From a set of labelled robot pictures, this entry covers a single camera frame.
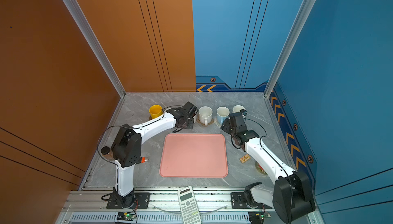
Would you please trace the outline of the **white mug blue handle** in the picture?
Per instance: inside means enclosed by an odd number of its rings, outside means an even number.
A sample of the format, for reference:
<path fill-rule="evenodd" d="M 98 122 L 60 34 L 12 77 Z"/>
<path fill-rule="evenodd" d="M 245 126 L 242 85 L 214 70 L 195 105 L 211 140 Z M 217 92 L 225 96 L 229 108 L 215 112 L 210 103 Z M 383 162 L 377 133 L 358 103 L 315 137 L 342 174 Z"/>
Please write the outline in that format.
<path fill-rule="evenodd" d="M 230 110 L 227 107 L 221 106 L 217 109 L 218 121 L 222 124 L 226 118 L 228 118 Z"/>

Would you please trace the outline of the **yellow mug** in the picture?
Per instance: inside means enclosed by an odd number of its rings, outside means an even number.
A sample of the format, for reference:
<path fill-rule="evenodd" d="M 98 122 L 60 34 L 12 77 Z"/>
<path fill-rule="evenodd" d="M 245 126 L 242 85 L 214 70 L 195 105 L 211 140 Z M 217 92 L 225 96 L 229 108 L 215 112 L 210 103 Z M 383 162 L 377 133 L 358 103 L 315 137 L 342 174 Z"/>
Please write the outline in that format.
<path fill-rule="evenodd" d="M 163 110 L 160 105 L 153 105 L 149 108 L 149 114 L 151 119 L 155 119 L 163 115 Z"/>

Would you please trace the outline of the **multicolour woven round coaster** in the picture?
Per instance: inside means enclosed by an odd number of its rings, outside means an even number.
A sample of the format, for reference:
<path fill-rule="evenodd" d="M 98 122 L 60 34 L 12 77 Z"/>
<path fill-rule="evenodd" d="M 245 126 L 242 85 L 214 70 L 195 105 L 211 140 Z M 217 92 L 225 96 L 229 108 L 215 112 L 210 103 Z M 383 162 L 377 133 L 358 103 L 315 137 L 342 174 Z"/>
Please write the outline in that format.
<path fill-rule="evenodd" d="M 221 127 L 221 126 L 222 126 L 221 123 L 218 121 L 218 118 L 217 118 L 217 117 L 214 118 L 214 123 L 215 123 L 215 125 L 218 126 L 218 127 Z"/>

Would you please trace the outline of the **cork paw print coaster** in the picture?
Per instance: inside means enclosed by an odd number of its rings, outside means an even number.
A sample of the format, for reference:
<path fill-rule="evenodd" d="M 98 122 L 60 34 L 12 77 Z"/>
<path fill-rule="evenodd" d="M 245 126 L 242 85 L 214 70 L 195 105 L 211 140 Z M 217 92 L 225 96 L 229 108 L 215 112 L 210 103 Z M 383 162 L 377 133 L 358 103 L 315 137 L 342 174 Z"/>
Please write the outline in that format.
<path fill-rule="evenodd" d="M 203 126 L 203 127 L 208 127 L 208 126 L 210 126 L 211 124 L 214 124 L 214 119 L 212 118 L 212 120 L 211 120 L 209 123 L 207 123 L 207 125 L 205 125 L 203 122 L 201 122 L 201 121 L 199 120 L 199 117 L 197 117 L 197 118 L 196 118 L 196 123 L 200 124 L 200 125 Z"/>

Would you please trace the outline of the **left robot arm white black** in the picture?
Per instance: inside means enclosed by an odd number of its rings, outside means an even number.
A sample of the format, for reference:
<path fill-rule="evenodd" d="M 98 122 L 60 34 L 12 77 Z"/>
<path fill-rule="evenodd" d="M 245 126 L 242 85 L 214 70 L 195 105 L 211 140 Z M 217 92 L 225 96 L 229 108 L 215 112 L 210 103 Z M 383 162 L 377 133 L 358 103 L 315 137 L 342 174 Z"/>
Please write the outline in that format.
<path fill-rule="evenodd" d="M 111 146 L 114 164 L 117 167 L 117 181 L 110 199 L 124 209 L 133 208 L 136 204 L 134 188 L 134 168 L 142 163 L 142 144 L 148 139 L 174 129 L 177 133 L 183 129 L 192 129 L 198 108 L 186 102 L 183 106 L 171 106 L 161 110 L 162 114 L 148 122 L 130 126 L 120 126 L 118 134 Z"/>

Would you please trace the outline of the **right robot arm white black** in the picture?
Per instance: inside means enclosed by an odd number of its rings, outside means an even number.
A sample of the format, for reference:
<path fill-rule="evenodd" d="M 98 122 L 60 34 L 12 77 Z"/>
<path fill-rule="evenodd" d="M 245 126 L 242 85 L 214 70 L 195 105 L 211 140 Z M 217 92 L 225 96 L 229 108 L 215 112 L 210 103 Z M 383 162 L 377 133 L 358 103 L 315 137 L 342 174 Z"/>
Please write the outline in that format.
<path fill-rule="evenodd" d="M 295 171 L 279 159 L 255 131 L 249 130 L 242 113 L 231 113 L 221 126 L 231 136 L 235 148 L 243 149 L 256 160 L 274 185 L 265 188 L 254 183 L 245 188 L 246 203 L 252 207 L 263 204 L 273 207 L 285 224 L 290 224 L 316 210 L 315 198 L 308 175 Z"/>

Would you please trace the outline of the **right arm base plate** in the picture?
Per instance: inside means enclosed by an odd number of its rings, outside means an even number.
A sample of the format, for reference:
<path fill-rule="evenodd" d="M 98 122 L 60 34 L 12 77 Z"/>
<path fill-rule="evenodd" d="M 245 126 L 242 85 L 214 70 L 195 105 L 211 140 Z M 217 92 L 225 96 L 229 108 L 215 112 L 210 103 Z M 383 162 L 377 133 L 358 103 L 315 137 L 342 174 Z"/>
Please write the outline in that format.
<path fill-rule="evenodd" d="M 232 209 L 272 209 L 272 207 L 257 203 L 248 191 L 231 192 L 231 206 Z"/>

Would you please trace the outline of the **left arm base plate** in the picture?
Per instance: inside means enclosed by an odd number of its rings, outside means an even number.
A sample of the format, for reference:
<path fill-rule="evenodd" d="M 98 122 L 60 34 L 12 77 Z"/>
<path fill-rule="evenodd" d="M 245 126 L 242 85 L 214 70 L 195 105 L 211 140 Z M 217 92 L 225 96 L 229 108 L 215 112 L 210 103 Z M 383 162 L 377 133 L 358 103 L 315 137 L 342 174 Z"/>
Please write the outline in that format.
<path fill-rule="evenodd" d="M 115 193 L 109 195 L 107 200 L 107 209 L 133 209 L 145 210 L 148 208 L 150 200 L 150 193 L 134 193 L 133 197 L 126 196 L 125 198 L 117 197 Z"/>

